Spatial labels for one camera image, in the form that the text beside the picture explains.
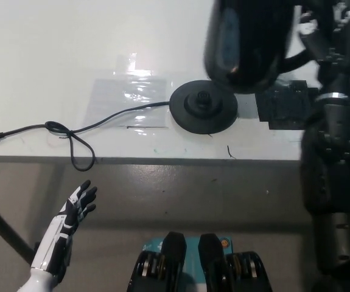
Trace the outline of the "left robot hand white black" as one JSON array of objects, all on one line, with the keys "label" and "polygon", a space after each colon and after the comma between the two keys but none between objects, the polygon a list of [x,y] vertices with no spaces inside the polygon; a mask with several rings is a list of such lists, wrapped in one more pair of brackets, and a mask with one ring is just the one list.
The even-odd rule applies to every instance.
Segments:
[{"label": "left robot hand white black", "polygon": [[48,226],[31,264],[32,268],[51,274],[60,283],[69,266],[72,253],[72,238],[79,224],[96,205],[97,187],[85,181],[71,196]]}]

